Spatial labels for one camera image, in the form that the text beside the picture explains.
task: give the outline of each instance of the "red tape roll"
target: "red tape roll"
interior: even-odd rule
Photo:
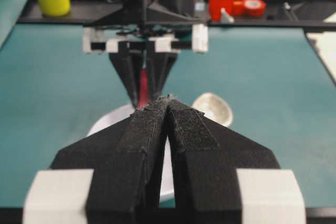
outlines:
[[[262,0],[244,0],[245,15],[249,17],[262,16],[266,9],[266,4]]]

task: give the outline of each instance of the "teal table surface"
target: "teal table surface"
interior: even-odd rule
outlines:
[[[81,52],[80,26],[16,25],[0,51],[0,207],[21,207],[35,173],[129,102],[106,54]],[[164,93],[214,92],[231,129],[293,169],[307,207],[336,206],[336,88],[300,29],[209,30],[209,52],[184,51]]]
[[[27,0],[0,0],[0,49]]]

